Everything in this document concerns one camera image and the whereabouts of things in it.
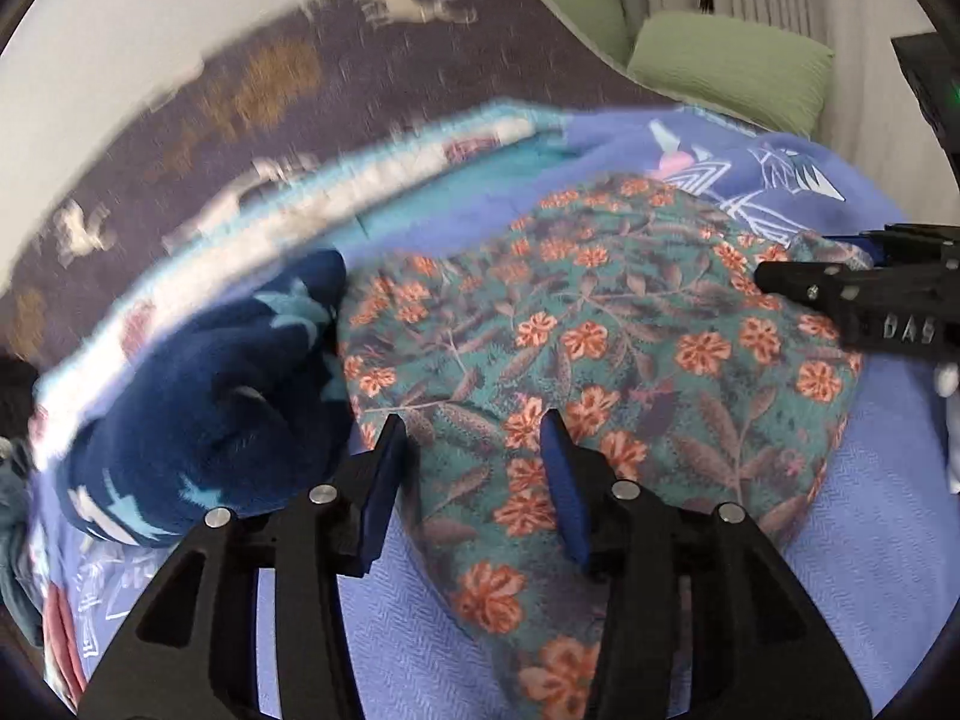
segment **navy blue blanket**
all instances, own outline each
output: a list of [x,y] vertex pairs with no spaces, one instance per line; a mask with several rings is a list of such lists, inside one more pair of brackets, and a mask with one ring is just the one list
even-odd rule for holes
[[67,518],[101,538],[162,546],[217,506],[272,512],[325,477],[352,417],[333,326],[334,251],[157,343],[56,470]]

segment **light blue star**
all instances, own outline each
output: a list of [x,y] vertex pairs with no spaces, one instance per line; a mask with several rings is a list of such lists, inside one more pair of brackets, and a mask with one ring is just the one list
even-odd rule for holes
[[330,373],[330,381],[320,391],[320,400],[347,400],[347,382],[340,361],[328,352],[323,353],[323,361]]
[[180,493],[181,499],[184,499],[187,503],[199,506],[205,512],[209,512],[210,509],[227,506],[223,498],[220,498],[220,496],[224,494],[222,490],[204,490],[203,488],[199,488],[187,479],[184,474],[181,474],[181,482],[184,483]]
[[276,314],[270,327],[287,327],[291,324],[301,324],[306,330],[310,348],[317,341],[317,325],[330,324],[330,312],[311,298],[304,282],[295,278],[290,284],[289,293],[257,293],[254,300],[259,300]]
[[126,527],[144,538],[156,539],[157,536],[176,536],[176,533],[164,531],[162,528],[155,528],[140,513],[140,507],[136,504],[136,498],[133,495],[124,495],[122,498],[117,494],[113,486],[113,480],[110,478],[109,471],[104,471],[104,484],[107,486],[107,495],[110,496],[112,504],[107,506],[107,511],[113,514]]

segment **metal screw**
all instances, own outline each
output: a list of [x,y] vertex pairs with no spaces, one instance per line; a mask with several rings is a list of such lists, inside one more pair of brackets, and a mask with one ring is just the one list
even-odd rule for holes
[[310,490],[310,500],[318,506],[333,503],[337,499],[337,495],[339,493],[333,485],[317,485],[313,490]]
[[632,501],[640,498],[640,485],[629,479],[620,479],[613,483],[610,492],[618,501]]
[[230,509],[224,509],[222,506],[216,509],[210,509],[203,518],[208,528],[223,528],[227,522],[230,522]]
[[717,514],[720,514],[720,519],[723,522],[728,522],[731,525],[738,525],[747,518],[747,512],[744,512],[743,508],[736,503],[723,504]]

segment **green floral cloth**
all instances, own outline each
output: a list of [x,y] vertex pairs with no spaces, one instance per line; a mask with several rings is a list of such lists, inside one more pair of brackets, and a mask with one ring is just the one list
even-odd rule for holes
[[563,555],[539,420],[667,503],[802,521],[861,365],[828,319],[762,295],[764,260],[866,266],[813,234],[785,250],[673,188],[614,176],[545,197],[477,250],[354,274],[338,332],[367,445],[399,413],[421,446],[404,517],[522,716],[580,717],[606,589]]

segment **green pillow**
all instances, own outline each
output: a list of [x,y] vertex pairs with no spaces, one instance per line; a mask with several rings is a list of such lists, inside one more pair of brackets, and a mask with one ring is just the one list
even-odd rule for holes
[[630,59],[631,32],[620,0],[551,0],[556,9],[618,65]]
[[669,97],[810,137],[832,63],[827,46],[774,26],[661,11],[640,30],[627,70]]

